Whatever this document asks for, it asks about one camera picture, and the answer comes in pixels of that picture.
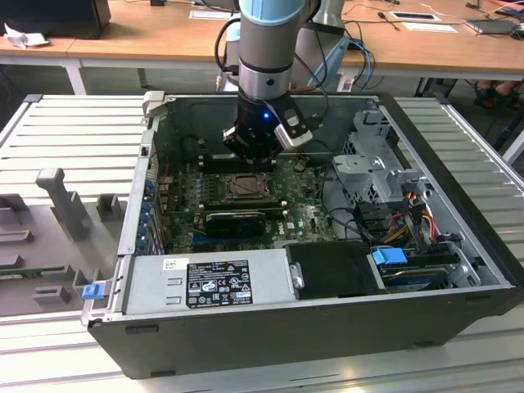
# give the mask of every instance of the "blue cable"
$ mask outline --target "blue cable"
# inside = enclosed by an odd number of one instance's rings
[[[371,79],[371,58],[369,56],[369,52],[366,48],[364,48],[362,45],[357,43],[356,41],[351,40],[351,42],[358,48],[360,51],[366,56],[366,61],[368,62],[368,75],[366,77],[366,81],[362,85],[362,91],[365,90],[366,85],[368,84],[369,80]]]

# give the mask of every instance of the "metal chassis frame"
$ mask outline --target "metal chassis frame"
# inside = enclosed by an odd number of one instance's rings
[[[333,94],[333,96],[338,95],[345,96],[344,93]],[[379,300],[375,296],[367,296],[365,299],[358,299],[357,301],[348,301],[346,299],[341,299],[339,301],[332,301],[331,304],[323,302],[323,305],[325,307],[324,313],[335,313],[333,315],[333,318],[339,320],[340,322],[340,319],[344,318],[346,309],[349,311],[355,311],[361,307],[369,307],[369,309],[372,310],[373,313],[378,310],[382,313],[384,312],[383,307],[394,308],[394,305],[398,304],[404,304],[404,306],[406,306],[406,302],[412,306],[417,305],[417,308],[419,308],[419,306],[421,305],[423,305],[423,307],[439,308],[443,306],[442,302],[444,301],[447,302],[446,304],[448,305],[453,304],[454,307],[458,307],[458,309],[456,309],[455,312],[459,312],[459,310],[461,310],[461,305],[457,304],[461,303],[462,301],[465,301],[466,304],[476,306],[475,313],[466,313],[468,314],[468,316],[459,318],[461,319],[460,322],[454,321],[455,325],[453,327],[449,327],[446,333],[442,332],[438,339],[439,341],[432,341],[426,344],[412,344],[416,346],[433,346],[444,344],[451,337],[453,337],[462,329],[464,329],[469,323],[472,323],[475,320],[485,316],[503,314],[510,310],[513,306],[517,305],[522,300],[524,300],[524,291],[522,290],[524,284],[524,269],[522,268],[520,263],[518,263],[518,261],[515,259],[511,251],[502,242],[502,240],[499,238],[499,236],[496,234],[493,228],[487,223],[486,219],[484,219],[481,212],[475,207],[473,202],[469,199],[468,195],[462,190],[462,188],[453,178],[451,173],[445,168],[444,164],[440,161],[436,153],[429,147],[423,136],[418,132],[414,124],[411,122],[409,117],[402,111],[402,109],[394,100],[394,98],[391,97],[389,94],[379,94],[376,96],[355,94],[355,96],[368,97],[374,99],[376,103],[379,105],[379,107],[384,111],[386,117],[389,118],[391,123],[394,126],[396,126],[397,129],[402,130],[401,137],[403,139],[403,142],[409,144],[413,148],[413,152],[416,153],[416,156],[418,156],[419,158],[420,156],[424,156],[425,168],[428,169],[431,174],[438,174],[438,178],[432,178],[431,180],[435,182],[442,190],[442,192],[449,198],[449,201],[456,208],[456,212],[460,216],[461,220],[467,225],[469,229],[471,229],[473,235],[478,240],[477,245],[481,248],[484,248],[484,250],[488,253],[491,259],[495,262],[501,273],[514,287],[510,287],[506,283],[506,286],[499,285],[493,287],[475,287],[464,290],[458,289],[454,290],[454,292],[446,291],[446,293],[442,292],[441,294],[439,294],[438,292],[434,294],[426,292],[425,294],[409,294],[408,296],[392,295],[390,300],[397,300],[392,302],[390,302],[389,300]],[[126,261],[125,263],[120,265],[119,272],[123,271],[122,269],[129,269],[131,264],[133,263],[133,257],[130,255],[131,253],[129,253],[128,251],[126,252],[126,254]],[[293,315],[297,311],[308,314],[311,318],[315,318],[315,315],[316,318],[318,318],[318,309],[319,306],[322,305],[322,302],[318,304],[301,302],[300,306],[295,307],[268,309],[264,306],[259,306],[257,308],[253,308],[253,310],[242,313],[222,312],[222,314],[220,314],[218,312],[210,312],[206,315],[205,312],[183,312],[176,313],[177,316],[171,314],[128,316],[121,314],[121,306],[124,300],[122,299],[122,297],[125,293],[125,288],[129,285],[129,280],[126,280],[126,278],[120,275],[120,273],[118,274],[118,276],[120,282],[113,287],[115,291],[111,296],[113,298],[112,300],[115,302],[115,307],[111,308],[112,313],[107,314],[104,318],[95,318],[89,321],[88,331],[97,339],[101,346],[114,359],[117,359],[117,361],[121,363],[121,365],[122,363],[130,362],[130,368],[129,363],[124,364],[124,372],[126,373],[126,375],[135,378],[168,376],[174,375],[175,373],[178,373],[178,371],[175,369],[163,368],[160,366],[160,369],[151,371],[151,373],[148,374],[148,371],[139,369],[140,361],[138,361],[137,364],[137,361],[131,360],[129,349],[127,349],[132,342],[129,341],[129,339],[127,338],[127,336],[131,334],[130,332],[140,332],[142,328],[146,329],[145,332],[148,332],[148,329],[151,327],[152,330],[157,333],[159,332],[159,329],[161,332],[164,332],[165,329],[167,329],[167,331],[172,332],[173,329],[175,329],[176,331],[176,329],[180,329],[180,326],[183,327],[186,323],[191,323],[200,326],[201,328],[202,326],[205,326],[206,323],[208,323],[206,322],[207,318],[217,318],[223,320],[223,317],[225,317],[226,315],[228,315],[228,320],[237,320],[237,323],[248,323],[248,321],[251,320],[250,318],[254,318],[255,320],[258,320],[259,323],[262,323],[262,321],[267,320],[264,319],[264,315],[267,317],[269,314],[273,314],[275,318],[288,318],[289,315]],[[151,345],[152,347],[157,346],[157,341],[155,341],[154,335],[147,336],[149,337],[145,337],[143,339],[145,341],[143,341],[142,344],[139,345],[143,345],[143,343],[149,343],[148,345]],[[169,340],[168,337],[170,336],[166,337],[165,335],[162,335],[160,339],[163,341]],[[142,339],[140,335],[137,335],[135,338],[136,341],[140,341],[140,339]],[[118,349],[116,349],[113,346],[113,343],[115,341],[119,341],[119,344],[117,344]],[[393,346],[390,346],[385,343],[382,344],[386,347],[378,350],[398,350],[405,348],[409,345],[405,342],[405,339],[404,343],[400,342],[398,344],[394,344]],[[358,353],[368,353],[367,350],[362,351],[362,349],[360,349],[360,352],[359,350],[356,351],[357,352],[350,352],[349,355],[357,355]],[[304,358],[297,358],[295,354],[288,355],[285,358],[285,361],[292,362],[301,361],[305,359],[318,359],[318,357],[315,358],[315,356],[317,355],[313,355],[312,357],[312,354],[308,353],[307,350],[305,350],[305,353],[303,355]],[[348,353],[340,352],[338,349],[331,348],[331,351],[328,351],[327,356],[343,355],[348,355]],[[250,363],[247,366],[243,367],[253,367],[257,365],[271,364],[271,362],[274,363],[277,360],[274,357],[269,356],[269,358],[266,359],[266,361],[269,361],[269,363],[261,363],[260,361],[256,360],[254,363]],[[201,373],[209,371],[209,369],[206,369],[205,366],[202,367],[204,368],[190,368],[189,370],[184,369],[181,373]]]

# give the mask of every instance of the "wooden desk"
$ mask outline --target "wooden desk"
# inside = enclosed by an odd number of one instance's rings
[[[480,12],[465,7],[466,0],[423,2],[445,14],[482,18]],[[385,10],[391,8],[385,2],[348,0],[345,10],[360,3]],[[484,1],[483,7],[497,6]],[[53,39],[51,46],[25,51],[2,42],[0,62],[63,66],[76,94],[86,93],[79,72],[82,67],[217,70],[213,48],[223,20],[189,19],[191,6],[178,3],[150,7],[148,1],[110,0],[110,8],[111,23],[98,40]],[[394,9],[432,13],[413,0],[401,0]],[[344,19],[380,21],[377,13],[377,10],[355,7]],[[447,23],[462,21],[439,17]],[[475,36],[466,25],[454,26],[457,34],[409,31],[402,24],[396,25],[400,32],[386,23],[361,25],[366,47],[376,57],[375,75],[512,80],[524,76],[524,43],[510,37]],[[355,24],[348,27],[358,37]],[[359,52],[348,52],[342,73],[355,75],[362,64]]]
[[[69,57],[215,61],[216,36],[224,20],[189,19],[190,4],[151,7],[149,2],[110,1],[111,22],[97,40],[77,39]]]
[[[9,41],[0,39],[0,56],[38,56],[67,57],[67,50],[75,41],[74,38],[48,38],[50,44],[42,47],[15,47]]]
[[[441,0],[422,1],[433,6],[441,13],[461,16],[471,19],[482,19],[479,11],[466,8],[466,1]],[[355,4],[363,3],[372,7],[388,9],[384,2],[352,1],[346,2],[345,11],[350,10]],[[428,7],[411,0],[401,0],[399,6],[393,11],[410,11],[433,13]],[[487,11],[496,8],[489,2],[482,6]],[[344,15],[344,20],[371,20],[380,21],[377,10],[365,7],[355,7],[353,11]],[[388,20],[397,20],[384,11]],[[439,16],[442,22],[436,23],[461,23],[461,18]],[[446,76],[451,73],[477,73],[489,76],[487,79],[522,79],[524,76],[524,43],[508,36],[491,37],[477,35],[473,29],[466,25],[453,25],[458,33],[434,33],[410,31],[402,24],[396,23],[400,31],[396,31],[388,23],[361,24],[366,47],[376,57],[376,73],[378,75],[398,75],[402,71],[416,70],[418,76]],[[348,24],[351,34],[358,38],[358,29],[355,24]],[[362,55],[351,53],[343,61],[344,66],[359,66]]]

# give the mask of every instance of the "blue tab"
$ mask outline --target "blue tab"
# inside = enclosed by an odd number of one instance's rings
[[[407,264],[408,260],[401,248],[379,248],[372,253],[375,264]]]
[[[106,284],[89,284],[84,286],[82,299],[84,300],[101,300],[104,298],[104,289]]]

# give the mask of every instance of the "warning label sticker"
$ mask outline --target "warning label sticker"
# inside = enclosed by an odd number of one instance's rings
[[[247,260],[187,264],[190,309],[253,304]]]

